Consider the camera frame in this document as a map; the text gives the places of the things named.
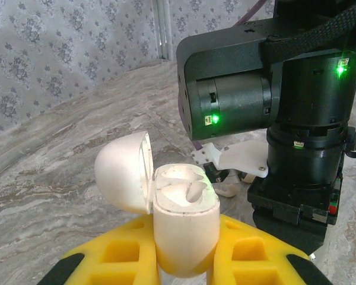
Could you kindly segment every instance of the earbud case lid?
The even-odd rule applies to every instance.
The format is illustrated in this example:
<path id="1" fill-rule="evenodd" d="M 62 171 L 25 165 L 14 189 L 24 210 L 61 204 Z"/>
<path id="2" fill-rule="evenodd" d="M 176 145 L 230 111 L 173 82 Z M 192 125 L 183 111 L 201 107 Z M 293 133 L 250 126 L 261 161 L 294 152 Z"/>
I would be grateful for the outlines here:
<path id="1" fill-rule="evenodd" d="M 94 171 L 98 190 L 109 203 L 132 213 L 150 213 L 154 168 L 147 131 L 118 138 L 102 148 Z"/>

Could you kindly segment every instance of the purple cable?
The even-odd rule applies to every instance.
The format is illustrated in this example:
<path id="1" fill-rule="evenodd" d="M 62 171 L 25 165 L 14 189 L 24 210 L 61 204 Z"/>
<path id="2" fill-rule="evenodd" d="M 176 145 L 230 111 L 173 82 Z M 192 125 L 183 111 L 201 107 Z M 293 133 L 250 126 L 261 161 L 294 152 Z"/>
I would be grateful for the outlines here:
<path id="1" fill-rule="evenodd" d="M 262 6 L 264 6 L 266 1 L 267 0 L 258 0 L 257 3 L 255 3 L 254 6 L 233 26 L 234 27 L 240 26 L 248 22 L 262 8 Z M 185 126 L 185 116 L 183 116 L 182 102 L 179 96 L 178 96 L 178 110 L 179 110 L 180 119 L 182 120 L 182 123 Z M 196 150 L 201 150 L 203 148 L 202 144 L 199 141 L 192 141 L 192 144 L 194 145 Z"/>

